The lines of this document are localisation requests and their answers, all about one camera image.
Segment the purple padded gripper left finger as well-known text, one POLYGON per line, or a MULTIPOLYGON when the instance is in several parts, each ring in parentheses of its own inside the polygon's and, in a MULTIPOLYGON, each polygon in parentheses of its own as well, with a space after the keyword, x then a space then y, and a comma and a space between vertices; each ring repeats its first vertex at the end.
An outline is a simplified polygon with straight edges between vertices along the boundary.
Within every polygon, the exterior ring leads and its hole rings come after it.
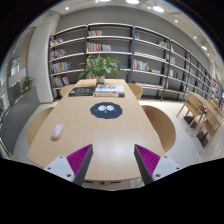
POLYGON ((68 156, 59 155, 44 170, 81 186, 87 173, 93 145, 87 145, 68 156))

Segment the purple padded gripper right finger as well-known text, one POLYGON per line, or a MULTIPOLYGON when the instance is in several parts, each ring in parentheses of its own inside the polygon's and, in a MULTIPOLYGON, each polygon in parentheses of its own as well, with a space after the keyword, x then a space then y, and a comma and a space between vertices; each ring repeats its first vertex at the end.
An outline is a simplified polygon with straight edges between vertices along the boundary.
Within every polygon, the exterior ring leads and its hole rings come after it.
POLYGON ((181 170, 181 167, 167 155, 159 156, 138 144, 134 145, 134 156, 145 185, 181 170))

